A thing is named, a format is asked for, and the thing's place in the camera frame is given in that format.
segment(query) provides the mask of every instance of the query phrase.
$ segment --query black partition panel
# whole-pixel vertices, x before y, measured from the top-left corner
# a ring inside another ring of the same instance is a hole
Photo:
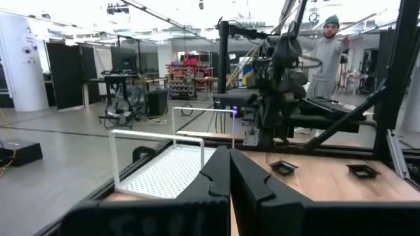
[[[57,109],[83,105],[81,57],[78,46],[47,43]]]
[[[137,54],[133,49],[111,47],[112,69],[136,70]]]
[[[81,66],[83,68],[83,80],[87,84],[89,104],[101,102],[98,83],[91,82],[90,79],[98,77],[95,66],[95,56],[93,48],[82,47]]]

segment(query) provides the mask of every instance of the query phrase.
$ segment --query concrete floor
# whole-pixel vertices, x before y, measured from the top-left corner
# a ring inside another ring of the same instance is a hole
[[[336,99],[355,105],[364,101],[363,97],[348,95],[338,95]],[[170,101],[169,106],[182,106],[185,103]],[[195,108],[208,108],[211,101],[192,104]],[[8,168],[4,177],[0,178],[0,235],[33,235],[112,177],[108,133],[97,119],[103,110],[104,104],[65,113],[57,113],[55,109],[36,113],[16,113],[13,109],[3,109],[14,137],[40,142],[44,158],[23,167]],[[189,122],[198,113],[195,111],[189,117],[181,117],[180,111],[177,111],[176,128]],[[171,121],[170,114],[171,112],[163,119],[174,122]],[[210,119],[211,112],[204,113],[183,130],[205,132]],[[226,121],[226,132],[230,133],[231,122],[229,119]],[[236,121],[236,126],[237,132],[243,132],[239,120]],[[135,123],[133,130],[172,133],[171,123]],[[212,123],[209,132],[214,131],[215,126]],[[5,140],[8,137],[7,130],[0,128],[0,138]],[[420,146],[420,136],[418,137],[417,144]],[[330,141],[372,147],[374,139],[375,130],[362,127],[359,134],[339,132]],[[117,139],[120,168],[131,163],[131,152],[135,147],[153,147],[157,143],[158,140],[147,138]]]

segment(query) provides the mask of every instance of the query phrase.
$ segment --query white pillar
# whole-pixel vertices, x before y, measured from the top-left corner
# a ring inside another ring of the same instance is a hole
[[[0,57],[15,110],[47,109],[37,42],[27,18],[0,13]]]
[[[413,68],[409,85],[407,104],[401,129],[409,132],[420,132],[420,57]]]
[[[166,65],[177,59],[177,51],[174,50],[171,41],[166,41],[164,45],[157,46],[157,64],[159,66],[159,77],[167,74]]]

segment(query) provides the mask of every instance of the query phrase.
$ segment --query perforated tray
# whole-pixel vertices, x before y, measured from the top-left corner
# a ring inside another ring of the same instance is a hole
[[[216,151],[204,149],[205,163]],[[177,144],[132,173],[116,191],[147,198],[174,199],[191,184],[200,167],[200,147]]]

